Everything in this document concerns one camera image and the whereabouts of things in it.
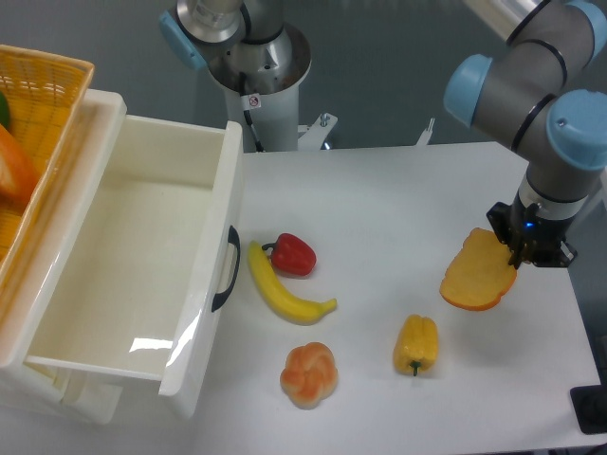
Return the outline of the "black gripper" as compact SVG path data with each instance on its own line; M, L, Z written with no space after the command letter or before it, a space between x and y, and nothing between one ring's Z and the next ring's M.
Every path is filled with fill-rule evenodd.
M537 203L526 208L521 201L511 205L498 202L487 212L487 219L498 241L507 247L508 264L515 269L523 263L568 267L578 256L566 241L566 230L573 219L547 220L539 212Z

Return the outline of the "grey left robot arm base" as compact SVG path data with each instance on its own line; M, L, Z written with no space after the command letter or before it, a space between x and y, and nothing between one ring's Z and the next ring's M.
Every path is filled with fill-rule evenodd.
M177 1L158 25L184 65L208 69L241 96L287 90L311 66L309 42L285 20L282 1Z

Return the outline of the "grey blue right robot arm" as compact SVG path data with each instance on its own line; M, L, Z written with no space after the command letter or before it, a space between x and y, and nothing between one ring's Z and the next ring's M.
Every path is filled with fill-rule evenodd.
M444 94L461 123L522 157L510 204L487 218L509 263L567 267L566 235L606 167L606 97L567 84L606 44L606 16L588 1L471 1L508 45L501 59L466 58Z

